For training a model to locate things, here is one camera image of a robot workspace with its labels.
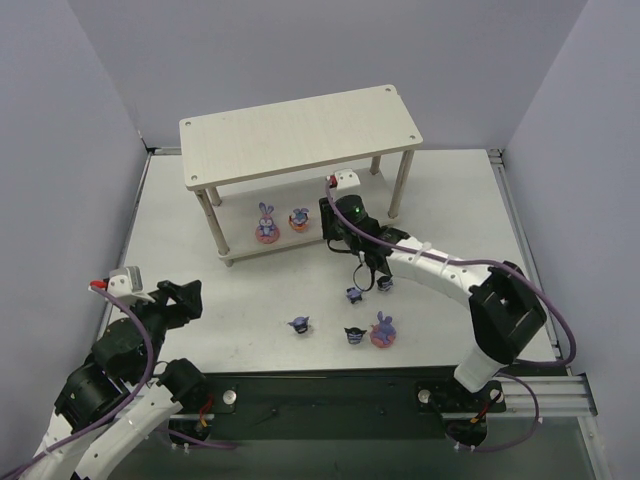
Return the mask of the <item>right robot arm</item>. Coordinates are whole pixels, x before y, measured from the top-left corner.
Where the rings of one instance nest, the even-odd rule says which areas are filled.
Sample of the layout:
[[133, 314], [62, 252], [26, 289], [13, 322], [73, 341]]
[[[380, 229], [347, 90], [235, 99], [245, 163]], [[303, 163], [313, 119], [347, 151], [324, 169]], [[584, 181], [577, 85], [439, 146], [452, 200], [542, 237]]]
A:
[[408, 233], [383, 227], [358, 195], [319, 200], [323, 238], [341, 240], [373, 272], [426, 286], [469, 309], [474, 344], [454, 370], [454, 379], [477, 393], [499, 370], [512, 365], [547, 315], [524, 283], [517, 265], [466, 265]]

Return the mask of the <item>sitting bunny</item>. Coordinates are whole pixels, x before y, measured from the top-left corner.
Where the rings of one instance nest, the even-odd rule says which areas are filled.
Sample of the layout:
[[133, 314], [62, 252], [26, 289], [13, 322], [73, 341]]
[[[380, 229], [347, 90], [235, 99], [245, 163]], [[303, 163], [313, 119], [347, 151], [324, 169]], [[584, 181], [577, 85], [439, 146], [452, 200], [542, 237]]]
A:
[[280, 229], [272, 217], [274, 207], [260, 202], [259, 209], [261, 217], [255, 229], [255, 237], [261, 244], [273, 244], [280, 238]]

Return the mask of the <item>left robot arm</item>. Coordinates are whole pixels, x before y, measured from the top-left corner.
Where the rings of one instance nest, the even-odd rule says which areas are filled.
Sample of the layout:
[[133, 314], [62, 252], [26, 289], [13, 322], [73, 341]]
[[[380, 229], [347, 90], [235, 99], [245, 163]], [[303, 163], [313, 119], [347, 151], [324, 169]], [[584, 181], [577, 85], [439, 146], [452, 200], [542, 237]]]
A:
[[205, 375], [187, 359], [154, 373], [166, 334], [200, 318], [198, 280], [158, 283], [149, 294], [110, 292], [107, 280], [90, 291], [123, 313], [67, 377], [47, 432], [32, 459], [7, 479], [104, 479], [158, 426], [181, 411], [203, 423], [213, 405]]

